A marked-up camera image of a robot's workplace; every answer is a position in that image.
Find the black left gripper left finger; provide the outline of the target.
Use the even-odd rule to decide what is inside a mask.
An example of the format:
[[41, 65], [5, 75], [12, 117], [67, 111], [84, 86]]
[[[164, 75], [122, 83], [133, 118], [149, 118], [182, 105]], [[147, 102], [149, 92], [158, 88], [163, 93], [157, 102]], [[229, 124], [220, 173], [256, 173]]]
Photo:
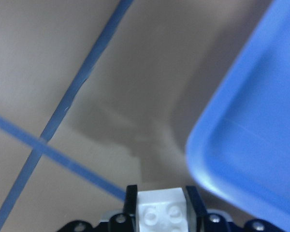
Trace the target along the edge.
[[126, 187], [123, 212], [131, 217], [134, 217], [136, 215], [137, 194], [137, 185], [128, 185]]

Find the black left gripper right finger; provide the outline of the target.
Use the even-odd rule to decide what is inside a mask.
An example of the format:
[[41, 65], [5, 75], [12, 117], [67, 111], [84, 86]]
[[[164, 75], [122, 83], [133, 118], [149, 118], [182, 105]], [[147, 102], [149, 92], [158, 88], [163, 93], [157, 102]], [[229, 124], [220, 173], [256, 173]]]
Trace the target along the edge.
[[186, 191], [196, 216], [197, 217], [206, 216], [207, 209], [197, 188], [195, 186], [186, 186]]

